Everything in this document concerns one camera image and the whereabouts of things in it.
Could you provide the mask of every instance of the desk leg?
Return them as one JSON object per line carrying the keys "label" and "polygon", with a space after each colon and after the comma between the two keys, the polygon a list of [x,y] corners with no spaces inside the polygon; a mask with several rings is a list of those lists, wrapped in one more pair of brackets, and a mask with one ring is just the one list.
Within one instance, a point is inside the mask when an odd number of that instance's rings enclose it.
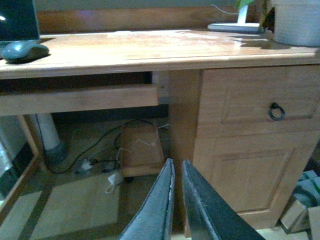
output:
{"label": "desk leg", "polygon": [[40,162],[43,162],[41,161],[43,159],[41,150],[42,144],[40,145],[41,141],[37,141],[37,129],[34,128],[35,125],[32,124],[30,116],[20,115],[18,116],[18,119],[20,121],[21,128],[24,131],[26,139],[31,147],[33,158],[0,206],[0,226],[2,225],[11,208],[23,192],[29,178],[32,177],[32,175],[37,171],[38,167],[40,166]]}
{"label": "desk leg", "polygon": [[170,157],[175,167],[175,210],[184,225],[184,235],[190,237],[183,201],[182,162],[193,160],[197,119],[200,104],[201,74],[199,70],[171,71],[170,75]]}

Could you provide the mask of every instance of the computer monitor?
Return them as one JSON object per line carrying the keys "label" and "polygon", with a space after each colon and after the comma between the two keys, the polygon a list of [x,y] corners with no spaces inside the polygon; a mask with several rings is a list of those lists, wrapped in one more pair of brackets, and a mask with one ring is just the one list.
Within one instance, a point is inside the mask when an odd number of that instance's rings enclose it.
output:
{"label": "computer monitor", "polygon": [[0,48],[14,41],[39,40],[34,0],[0,0]]}

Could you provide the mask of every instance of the drawer handle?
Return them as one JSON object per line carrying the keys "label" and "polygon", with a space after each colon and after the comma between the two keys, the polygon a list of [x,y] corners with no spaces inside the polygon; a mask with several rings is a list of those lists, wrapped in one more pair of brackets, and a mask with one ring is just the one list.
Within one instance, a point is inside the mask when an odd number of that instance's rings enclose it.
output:
{"label": "drawer handle", "polygon": [[[279,117],[275,117],[273,114],[273,109],[279,109],[281,111],[281,116]],[[269,116],[271,119],[273,119],[274,121],[281,121],[282,119],[285,118],[285,110],[279,106],[276,102],[271,103],[270,108],[269,108]]]}

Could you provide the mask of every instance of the computer mouse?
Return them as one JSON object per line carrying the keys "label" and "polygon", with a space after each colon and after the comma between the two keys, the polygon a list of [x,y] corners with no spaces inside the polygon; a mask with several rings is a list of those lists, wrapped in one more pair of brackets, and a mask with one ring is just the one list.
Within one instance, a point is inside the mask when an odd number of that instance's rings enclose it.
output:
{"label": "computer mouse", "polygon": [[33,41],[14,41],[5,46],[1,56],[9,64],[24,64],[43,58],[49,54],[49,48]]}

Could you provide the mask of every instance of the white container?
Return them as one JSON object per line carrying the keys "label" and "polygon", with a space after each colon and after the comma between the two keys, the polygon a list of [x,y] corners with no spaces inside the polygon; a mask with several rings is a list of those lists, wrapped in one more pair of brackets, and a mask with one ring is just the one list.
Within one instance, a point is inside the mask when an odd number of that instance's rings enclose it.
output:
{"label": "white container", "polygon": [[320,46],[320,0],[274,0],[274,41]]}

